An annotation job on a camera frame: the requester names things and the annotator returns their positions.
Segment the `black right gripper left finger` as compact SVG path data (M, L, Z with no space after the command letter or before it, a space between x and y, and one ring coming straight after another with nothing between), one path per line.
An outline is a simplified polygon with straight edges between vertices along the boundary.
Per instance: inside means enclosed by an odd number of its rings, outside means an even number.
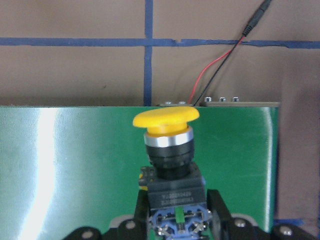
M111 227L107 232L91 226L83 226L69 233L65 240L147 240L149 238L148 217L150 213L146 192L139 192L133 217Z

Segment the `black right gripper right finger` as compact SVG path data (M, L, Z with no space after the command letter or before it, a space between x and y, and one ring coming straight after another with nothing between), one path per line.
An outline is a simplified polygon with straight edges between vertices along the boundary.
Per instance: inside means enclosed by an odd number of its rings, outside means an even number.
M206 203L211 211L209 229L214 240L315 240L302 228L288 224L274 225L265 232L247 217L232 216L218 190L208 189Z

